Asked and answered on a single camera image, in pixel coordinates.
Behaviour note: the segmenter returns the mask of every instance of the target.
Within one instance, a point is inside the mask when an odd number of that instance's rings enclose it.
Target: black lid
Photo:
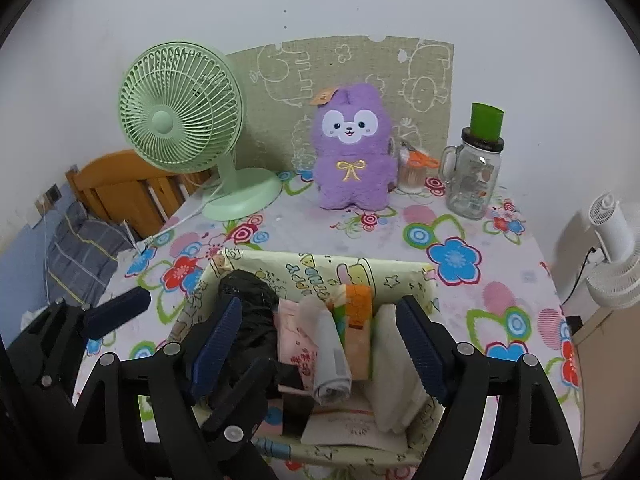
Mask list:
[[[462,128],[462,140],[474,148],[486,152],[500,153],[504,149],[502,137],[498,137],[498,140],[479,139],[471,133],[471,128]]]

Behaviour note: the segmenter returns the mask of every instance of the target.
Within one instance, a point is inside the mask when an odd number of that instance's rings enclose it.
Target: yellow bow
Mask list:
[[[341,160],[335,165],[335,167],[338,170],[347,170],[344,174],[344,179],[342,180],[343,182],[346,182],[351,175],[353,175],[354,180],[360,180],[360,177],[356,174],[356,170],[364,170],[367,167],[367,163],[364,160],[358,160],[352,164],[346,160]]]

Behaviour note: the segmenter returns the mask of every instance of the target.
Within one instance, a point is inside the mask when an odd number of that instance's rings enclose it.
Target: white fan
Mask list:
[[[589,208],[605,259],[589,273],[587,288],[602,307],[628,308],[640,301],[640,208],[626,206],[611,193],[599,196]]]

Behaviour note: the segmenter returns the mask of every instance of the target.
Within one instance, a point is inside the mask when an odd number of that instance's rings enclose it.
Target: green plastic object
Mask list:
[[[500,108],[473,103],[471,105],[471,135],[478,139],[495,142],[500,138],[504,112]]]
[[[217,166],[222,189],[204,194],[204,214],[233,220],[265,208],[282,190],[271,171],[234,167],[244,102],[223,54],[193,43],[163,43],[127,71],[120,124],[136,153],[156,168],[197,173]]]

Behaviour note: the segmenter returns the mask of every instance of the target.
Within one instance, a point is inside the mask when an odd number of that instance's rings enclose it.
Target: table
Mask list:
[[[112,294],[126,290],[133,285],[127,280],[132,279],[146,286],[152,291],[155,311],[143,316],[154,316],[154,320],[141,316],[118,329],[110,348],[111,340],[105,338],[105,348],[93,348],[91,358],[83,362],[81,376],[88,375],[102,352],[132,358],[162,344],[166,327],[174,322],[208,258],[221,247],[429,262],[437,269],[436,307],[453,338],[469,341],[496,358],[516,360],[524,352],[535,354],[558,395],[578,449],[581,395],[574,346],[540,248],[507,190],[497,187],[486,217],[470,221],[447,209],[445,189],[437,178],[428,178],[420,194],[396,189],[388,208],[369,212],[356,207],[320,209],[309,172],[285,171],[279,177],[282,194],[258,215],[232,222],[195,216],[181,224],[179,232],[159,237],[157,247],[127,264],[123,280],[112,280],[108,290]],[[196,194],[169,225],[192,211],[197,200]],[[394,286],[392,276],[385,286]],[[131,341],[141,337],[145,340],[132,346]],[[481,475],[497,405],[497,399],[487,400],[466,475],[469,480]],[[271,465],[283,479],[407,479],[412,475],[408,468],[337,472],[279,460]]]

